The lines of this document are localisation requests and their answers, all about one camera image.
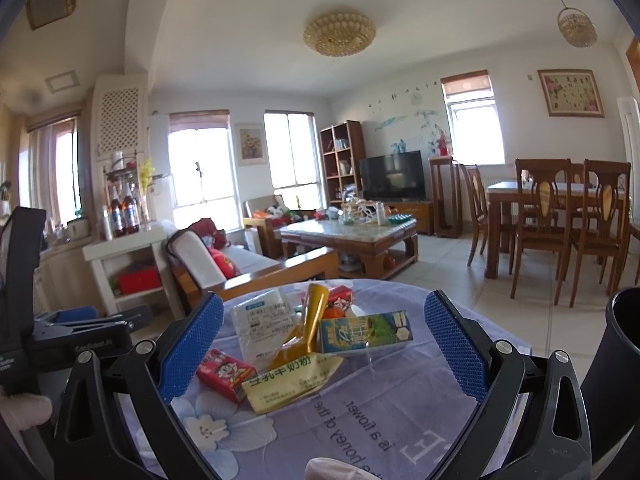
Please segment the left white gloved hand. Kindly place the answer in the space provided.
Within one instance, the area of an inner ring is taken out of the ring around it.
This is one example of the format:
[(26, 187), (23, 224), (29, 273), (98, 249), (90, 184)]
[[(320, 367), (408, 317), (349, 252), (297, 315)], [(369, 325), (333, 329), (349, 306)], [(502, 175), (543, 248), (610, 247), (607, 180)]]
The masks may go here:
[(40, 426), (52, 415), (51, 400), (32, 393), (2, 396), (0, 408), (1, 416), (12, 434)]

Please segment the right white gloved hand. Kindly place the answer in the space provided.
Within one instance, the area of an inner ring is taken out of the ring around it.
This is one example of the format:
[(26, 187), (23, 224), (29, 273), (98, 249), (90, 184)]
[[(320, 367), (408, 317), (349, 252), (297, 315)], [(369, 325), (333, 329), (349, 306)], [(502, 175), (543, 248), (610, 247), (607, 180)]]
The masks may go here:
[(305, 480), (366, 480), (373, 476), (360, 468), (334, 460), (317, 457), (310, 460), (305, 468)]

